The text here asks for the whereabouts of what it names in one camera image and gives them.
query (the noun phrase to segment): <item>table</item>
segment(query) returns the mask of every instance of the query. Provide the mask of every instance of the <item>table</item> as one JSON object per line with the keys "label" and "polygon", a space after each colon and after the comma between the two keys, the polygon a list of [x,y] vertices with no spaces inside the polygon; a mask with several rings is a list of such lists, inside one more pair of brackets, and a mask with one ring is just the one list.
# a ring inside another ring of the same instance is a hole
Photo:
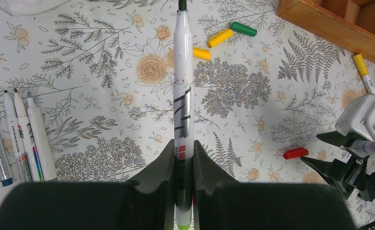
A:
{"label": "table", "polygon": [[[278,18],[277,4],[189,4],[196,47],[206,48],[232,21],[258,29],[256,37],[235,34],[211,49],[211,61],[194,60],[195,138],[241,182],[323,183],[283,153],[304,146],[313,158],[346,161],[347,153],[315,136],[333,130],[366,90],[351,53]],[[0,130],[15,176],[1,103],[13,88],[35,95],[60,181],[123,182],[158,156],[173,138],[176,6],[71,0],[12,17],[0,0]],[[368,68],[375,85],[375,65]],[[0,203],[16,184],[0,184]],[[354,193],[346,203],[358,225],[375,220],[375,201]]]}

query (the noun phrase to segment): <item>wooden box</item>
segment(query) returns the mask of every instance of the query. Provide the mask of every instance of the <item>wooden box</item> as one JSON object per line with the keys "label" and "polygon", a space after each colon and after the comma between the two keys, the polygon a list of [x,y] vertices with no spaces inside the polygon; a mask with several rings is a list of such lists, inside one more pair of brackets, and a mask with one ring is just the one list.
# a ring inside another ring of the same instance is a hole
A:
{"label": "wooden box", "polygon": [[375,63],[375,0],[280,0],[277,15]]}

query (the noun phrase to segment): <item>blue marker cap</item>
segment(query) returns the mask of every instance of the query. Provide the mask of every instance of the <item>blue marker cap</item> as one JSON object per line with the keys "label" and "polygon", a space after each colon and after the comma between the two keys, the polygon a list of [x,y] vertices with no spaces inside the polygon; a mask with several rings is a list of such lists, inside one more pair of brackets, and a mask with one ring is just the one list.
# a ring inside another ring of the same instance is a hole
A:
{"label": "blue marker cap", "polygon": [[2,184],[3,187],[11,185],[12,184],[12,177],[8,178],[7,180],[1,181],[1,184]]}

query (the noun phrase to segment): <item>green marker tip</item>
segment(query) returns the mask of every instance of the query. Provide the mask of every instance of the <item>green marker tip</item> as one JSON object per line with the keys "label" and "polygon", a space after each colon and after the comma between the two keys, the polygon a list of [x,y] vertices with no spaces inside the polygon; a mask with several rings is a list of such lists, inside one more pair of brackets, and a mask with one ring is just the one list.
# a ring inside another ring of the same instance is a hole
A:
{"label": "green marker tip", "polygon": [[179,228],[179,230],[189,230],[190,224],[189,225],[185,225],[185,226],[177,225],[177,227]]}

